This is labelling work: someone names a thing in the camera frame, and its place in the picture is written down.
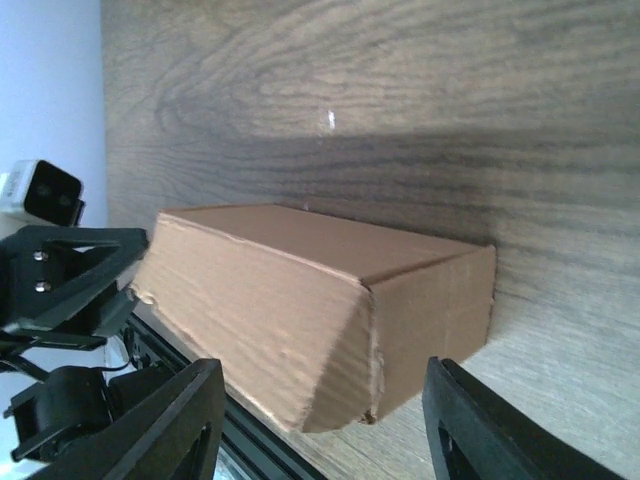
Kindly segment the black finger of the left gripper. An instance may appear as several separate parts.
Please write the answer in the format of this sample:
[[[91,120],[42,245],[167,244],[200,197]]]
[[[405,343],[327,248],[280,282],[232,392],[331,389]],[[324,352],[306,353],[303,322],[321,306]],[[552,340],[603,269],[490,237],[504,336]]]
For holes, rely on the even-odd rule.
[[[27,330],[25,333],[1,333],[2,350],[35,347],[94,350],[124,327],[138,298],[129,288],[115,294],[100,294],[71,319],[53,330]]]
[[[142,259],[148,246],[140,228],[21,228],[1,240],[1,330],[54,330]]]

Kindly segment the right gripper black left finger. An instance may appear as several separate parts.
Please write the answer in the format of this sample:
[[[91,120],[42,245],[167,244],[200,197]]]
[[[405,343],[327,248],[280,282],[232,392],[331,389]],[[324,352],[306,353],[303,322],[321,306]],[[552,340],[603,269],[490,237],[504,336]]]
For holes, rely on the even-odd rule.
[[[33,479],[211,479],[221,442],[221,362],[199,359]]]

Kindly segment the brown cardboard box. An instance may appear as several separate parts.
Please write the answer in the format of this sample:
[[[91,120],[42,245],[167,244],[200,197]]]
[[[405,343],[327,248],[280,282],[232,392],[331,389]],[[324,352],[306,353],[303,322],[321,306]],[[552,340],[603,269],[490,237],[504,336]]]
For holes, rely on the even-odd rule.
[[[496,250],[279,205],[159,213],[132,283],[286,431],[373,423],[486,342]]]

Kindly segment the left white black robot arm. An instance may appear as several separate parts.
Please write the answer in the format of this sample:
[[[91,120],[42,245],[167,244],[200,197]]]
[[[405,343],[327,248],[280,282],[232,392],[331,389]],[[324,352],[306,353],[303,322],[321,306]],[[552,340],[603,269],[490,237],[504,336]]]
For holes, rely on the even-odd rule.
[[[159,389],[171,371],[134,356],[127,327],[137,298],[118,277],[149,247],[139,228],[26,226],[1,242],[1,369],[35,379],[4,415],[19,438],[13,461],[51,463],[109,427]],[[111,381],[106,367],[46,371],[31,348],[93,351],[120,335],[136,371]]]

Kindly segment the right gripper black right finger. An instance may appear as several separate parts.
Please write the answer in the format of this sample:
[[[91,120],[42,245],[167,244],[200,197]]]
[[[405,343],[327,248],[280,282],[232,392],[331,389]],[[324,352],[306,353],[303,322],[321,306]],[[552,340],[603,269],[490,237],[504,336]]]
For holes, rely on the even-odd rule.
[[[428,361],[423,414],[438,479],[618,479],[451,359]]]

